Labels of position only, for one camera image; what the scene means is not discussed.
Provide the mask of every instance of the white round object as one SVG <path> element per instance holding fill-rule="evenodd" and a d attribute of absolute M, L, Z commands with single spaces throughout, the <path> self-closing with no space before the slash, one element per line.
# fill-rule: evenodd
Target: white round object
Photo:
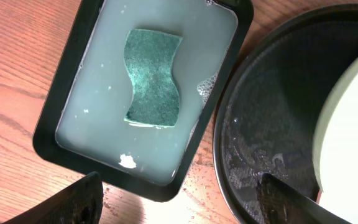
<path fill-rule="evenodd" d="M 358 223 L 358 59 L 336 83 L 321 111 L 313 142 L 320 205 Z"/>

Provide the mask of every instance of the wavy green pad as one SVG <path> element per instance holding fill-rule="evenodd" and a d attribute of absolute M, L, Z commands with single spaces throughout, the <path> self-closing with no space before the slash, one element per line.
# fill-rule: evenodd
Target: wavy green pad
<path fill-rule="evenodd" d="M 179 114 L 179 93 L 172 80 L 173 58 L 182 38 L 154 30 L 129 32 L 124 63 L 133 88 L 125 120 L 172 127 Z"/>

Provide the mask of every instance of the water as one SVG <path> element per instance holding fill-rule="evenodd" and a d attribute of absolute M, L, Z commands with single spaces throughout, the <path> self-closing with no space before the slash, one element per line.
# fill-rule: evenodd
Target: water
<path fill-rule="evenodd" d="M 236 27 L 235 15 L 204 0 L 106 0 L 63 111 L 57 142 L 150 182 L 169 184 Z M 132 100 L 123 58 L 131 29 L 183 37 L 172 67 L 180 94 L 174 128 L 124 121 Z"/>

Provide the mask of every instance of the rectangular tray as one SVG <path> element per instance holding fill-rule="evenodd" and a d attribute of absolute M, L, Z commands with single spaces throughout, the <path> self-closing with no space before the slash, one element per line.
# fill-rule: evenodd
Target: rectangular tray
<path fill-rule="evenodd" d="M 46 161 L 69 168 L 71 170 L 89 174 L 97 171 L 106 183 L 127 190 L 156 202 L 171 200 L 179 192 L 186 177 L 188 168 L 196 154 L 208 121 L 219 100 L 232 67 L 234 66 L 241 45 L 248 32 L 253 18 L 253 8 L 249 0 L 215 0 L 213 4 L 220 4 L 237 16 L 238 25 L 212 92 L 203 108 L 195 131 L 187 145 L 186 152 L 177 170 L 174 180 L 160 186 L 134 177 L 128 173 L 102 164 L 98 161 L 81 156 L 60 147 L 55 140 L 55 132 L 70 94 L 78 66 L 85 52 L 93 27 L 99 16 L 104 0 L 82 0 L 73 27 L 71 28 L 67 44 L 63 51 L 55 77 L 45 100 L 35 133 L 33 147 L 36 153 Z"/>

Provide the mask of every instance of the wooden table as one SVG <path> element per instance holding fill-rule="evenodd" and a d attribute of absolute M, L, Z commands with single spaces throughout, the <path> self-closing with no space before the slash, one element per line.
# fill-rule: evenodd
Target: wooden table
<path fill-rule="evenodd" d="M 345 0 L 253 0 L 254 21 L 240 58 L 289 18 Z M 0 222 L 49 198 L 82 177 L 43 161 L 32 133 L 80 0 L 0 0 Z M 100 224 L 236 223 L 216 181 L 213 120 L 180 193 L 155 203 L 104 184 Z"/>

